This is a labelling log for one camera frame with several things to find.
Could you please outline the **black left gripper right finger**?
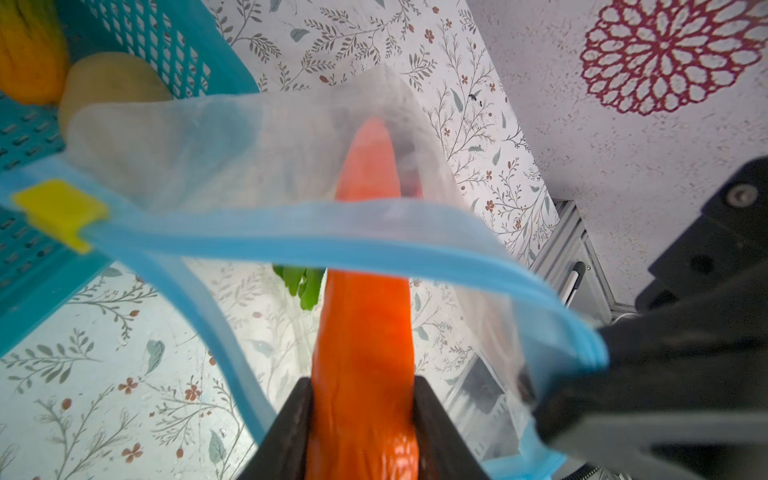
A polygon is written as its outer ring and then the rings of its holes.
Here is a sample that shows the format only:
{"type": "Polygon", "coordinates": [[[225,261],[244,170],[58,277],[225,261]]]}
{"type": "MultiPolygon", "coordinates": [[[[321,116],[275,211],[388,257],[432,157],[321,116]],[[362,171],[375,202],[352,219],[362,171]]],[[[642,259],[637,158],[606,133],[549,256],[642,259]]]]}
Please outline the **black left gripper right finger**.
{"type": "Polygon", "coordinates": [[[488,480],[428,381],[414,378],[413,416],[419,480],[488,480]]]}

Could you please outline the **clear zip top bag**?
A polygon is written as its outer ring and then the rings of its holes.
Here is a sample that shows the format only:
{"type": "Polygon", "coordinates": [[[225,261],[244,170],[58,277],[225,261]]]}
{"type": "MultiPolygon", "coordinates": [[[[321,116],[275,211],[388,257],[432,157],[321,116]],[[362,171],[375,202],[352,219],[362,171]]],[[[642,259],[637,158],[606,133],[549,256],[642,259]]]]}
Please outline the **clear zip top bag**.
{"type": "Polygon", "coordinates": [[[154,285],[212,350],[256,440],[276,414],[191,259],[455,287],[519,438],[501,476],[547,479],[565,461],[533,430],[537,394],[604,369],[605,343],[519,265],[459,192],[412,89],[379,66],[335,87],[99,103],[78,111],[53,178],[11,196],[29,222],[154,285]]]}

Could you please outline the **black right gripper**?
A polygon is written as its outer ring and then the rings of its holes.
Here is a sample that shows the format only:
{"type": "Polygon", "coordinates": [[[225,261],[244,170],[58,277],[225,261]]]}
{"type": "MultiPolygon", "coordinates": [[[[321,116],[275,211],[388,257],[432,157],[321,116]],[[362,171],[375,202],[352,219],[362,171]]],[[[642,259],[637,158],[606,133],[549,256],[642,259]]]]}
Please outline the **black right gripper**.
{"type": "Polygon", "coordinates": [[[767,161],[742,166],[651,266],[609,365],[534,412],[555,450],[635,479],[767,475],[767,161]]]}

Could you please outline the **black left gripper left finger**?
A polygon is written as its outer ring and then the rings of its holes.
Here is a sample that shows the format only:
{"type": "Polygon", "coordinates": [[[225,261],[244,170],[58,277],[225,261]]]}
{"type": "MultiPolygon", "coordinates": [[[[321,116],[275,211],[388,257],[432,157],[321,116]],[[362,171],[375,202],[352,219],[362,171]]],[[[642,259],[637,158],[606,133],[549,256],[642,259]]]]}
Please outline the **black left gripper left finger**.
{"type": "Polygon", "coordinates": [[[304,480],[312,406],[311,380],[302,377],[237,480],[304,480]]]}

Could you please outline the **orange carrot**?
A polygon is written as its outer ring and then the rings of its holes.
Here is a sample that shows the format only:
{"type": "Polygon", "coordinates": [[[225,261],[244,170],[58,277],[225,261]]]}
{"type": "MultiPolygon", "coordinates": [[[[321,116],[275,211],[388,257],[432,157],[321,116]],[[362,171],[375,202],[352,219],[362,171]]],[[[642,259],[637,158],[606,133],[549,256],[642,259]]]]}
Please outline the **orange carrot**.
{"type": "Polygon", "coordinates": [[[306,478],[417,478],[414,378],[408,279],[328,270],[306,478]]]}

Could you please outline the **teal plastic basket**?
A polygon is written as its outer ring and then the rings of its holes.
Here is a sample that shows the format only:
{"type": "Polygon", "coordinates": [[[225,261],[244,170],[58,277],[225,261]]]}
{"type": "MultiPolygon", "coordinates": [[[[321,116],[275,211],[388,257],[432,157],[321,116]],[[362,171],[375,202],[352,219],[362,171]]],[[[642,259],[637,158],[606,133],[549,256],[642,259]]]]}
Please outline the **teal plastic basket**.
{"type": "MultiPolygon", "coordinates": [[[[230,47],[232,1],[60,1],[70,56],[147,60],[177,98],[254,93],[230,47]]],[[[30,225],[11,196],[54,177],[64,148],[53,109],[1,99],[1,351],[7,353],[108,264],[30,225]]]]}

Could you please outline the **yellow green potato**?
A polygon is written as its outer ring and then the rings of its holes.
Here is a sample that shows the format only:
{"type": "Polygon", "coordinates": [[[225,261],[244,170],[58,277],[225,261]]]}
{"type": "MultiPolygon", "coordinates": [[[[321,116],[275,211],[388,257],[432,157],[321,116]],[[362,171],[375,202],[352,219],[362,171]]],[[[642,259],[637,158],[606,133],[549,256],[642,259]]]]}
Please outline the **yellow green potato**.
{"type": "Polygon", "coordinates": [[[97,103],[170,101],[173,95],[145,60],[122,52],[100,52],[77,61],[69,70],[58,105],[63,139],[72,117],[97,103]]]}

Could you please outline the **green yellow cucumber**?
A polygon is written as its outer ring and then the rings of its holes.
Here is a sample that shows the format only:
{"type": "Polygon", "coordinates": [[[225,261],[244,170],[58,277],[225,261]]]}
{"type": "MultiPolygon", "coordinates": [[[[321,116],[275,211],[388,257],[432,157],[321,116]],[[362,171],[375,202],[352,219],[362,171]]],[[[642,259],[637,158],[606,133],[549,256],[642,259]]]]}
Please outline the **green yellow cucumber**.
{"type": "Polygon", "coordinates": [[[64,92],[69,53],[56,3],[1,3],[1,92],[25,105],[56,105],[64,92]]]}

